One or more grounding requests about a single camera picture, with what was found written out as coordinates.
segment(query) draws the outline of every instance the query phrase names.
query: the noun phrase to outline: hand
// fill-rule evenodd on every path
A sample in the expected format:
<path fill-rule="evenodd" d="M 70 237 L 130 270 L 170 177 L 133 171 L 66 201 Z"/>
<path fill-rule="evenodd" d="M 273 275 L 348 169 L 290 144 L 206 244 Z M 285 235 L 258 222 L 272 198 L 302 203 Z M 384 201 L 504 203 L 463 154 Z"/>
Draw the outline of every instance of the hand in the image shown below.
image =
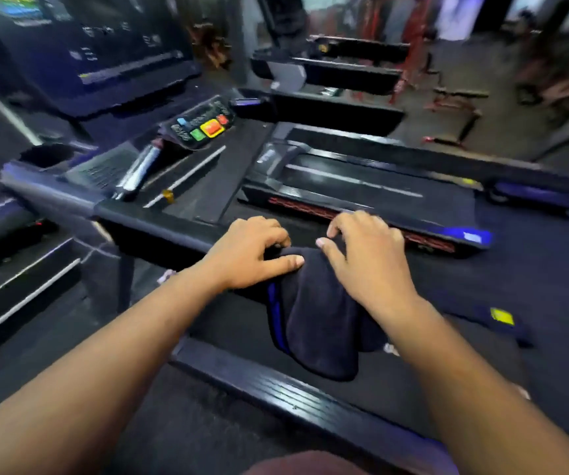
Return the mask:
<path fill-rule="evenodd" d="M 230 225 L 199 265 L 209 267 L 209 275 L 217 280 L 222 291 L 249 287 L 302 266 L 304 258 L 300 255 L 265 261 L 265 248 L 275 244 L 291 245 L 289 233 L 277 220 L 264 216 L 239 219 Z"/>
<path fill-rule="evenodd" d="M 346 256 L 331 238 L 341 232 Z M 349 295 L 383 325 L 385 318 L 410 310 L 420 300 L 405 258 L 401 231 L 364 211 L 337 215 L 328 227 L 329 238 L 317 245 Z"/>

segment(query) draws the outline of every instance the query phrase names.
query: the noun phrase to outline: emergency stop button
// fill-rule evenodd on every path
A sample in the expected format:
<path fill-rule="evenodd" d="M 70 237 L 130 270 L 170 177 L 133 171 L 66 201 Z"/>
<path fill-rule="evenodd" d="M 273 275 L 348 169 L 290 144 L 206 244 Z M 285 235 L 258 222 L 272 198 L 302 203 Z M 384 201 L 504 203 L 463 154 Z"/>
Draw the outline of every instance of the emergency stop button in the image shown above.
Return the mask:
<path fill-rule="evenodd" d="M 225 130 L 225 128 L 221 127 L 221 124 L 216 119 L 206 121 L 203 125 L 201 125 L 201 129 L 203 130 L 203 133 L 208 135 L 210 138 L 214 138 L 223 132 L 223 130 Z"/>

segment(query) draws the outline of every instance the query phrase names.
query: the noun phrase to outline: green button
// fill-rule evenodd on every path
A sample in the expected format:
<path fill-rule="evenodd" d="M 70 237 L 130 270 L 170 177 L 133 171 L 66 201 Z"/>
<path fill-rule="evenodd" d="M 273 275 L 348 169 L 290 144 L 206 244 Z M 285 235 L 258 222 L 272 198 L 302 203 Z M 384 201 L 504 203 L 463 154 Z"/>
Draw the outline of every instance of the green button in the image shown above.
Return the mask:
<path fill-rule="evenodd" d="M 205 138 L 205 135 L 203 135 L 203 132 L 201 130 L 199 130 L 198 128 L 195 130 L 192 130 L 190 132 L 190 135 L 192 135 L 192 137 L 198 142 L 200 142 L 201 140 L 203 140 Z"/>

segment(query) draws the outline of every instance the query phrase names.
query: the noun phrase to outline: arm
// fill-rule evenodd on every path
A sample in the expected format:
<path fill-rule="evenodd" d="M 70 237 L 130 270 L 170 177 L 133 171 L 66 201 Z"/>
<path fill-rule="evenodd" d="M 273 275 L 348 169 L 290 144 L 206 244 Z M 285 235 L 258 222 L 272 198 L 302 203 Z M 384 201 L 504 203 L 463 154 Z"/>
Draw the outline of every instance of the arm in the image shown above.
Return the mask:
<path fill-rule="evenodd" d="M 330 239 L 341 232 L 346 256 Z M 569 473 L 569 437 L 476 353 L 412 283 L 401 232 L 342 214 L 317 241 L 340 282 L 416 370 L 461 473 Z"/>
<path fill-rule="evenodd" d="M 263 217 L 237 220 L 208 255 L 154 290 L 0 405 L 0 474 L 97 471 L 181 335 L 218 293 L 298 268 L 265 262 L 287 232 Z"/>

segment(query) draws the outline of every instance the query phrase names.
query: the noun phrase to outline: monitor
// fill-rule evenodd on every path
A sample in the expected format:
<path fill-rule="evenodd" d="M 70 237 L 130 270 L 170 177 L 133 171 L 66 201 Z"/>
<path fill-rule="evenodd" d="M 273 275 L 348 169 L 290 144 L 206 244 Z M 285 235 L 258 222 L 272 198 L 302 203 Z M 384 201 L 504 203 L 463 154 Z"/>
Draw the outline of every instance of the monitor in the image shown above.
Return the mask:
<path fill-rule="evenodd" d="M 0 76 L 74 118 L 200 74 L 165 0 L 0 0 L 0 50 Z"/>

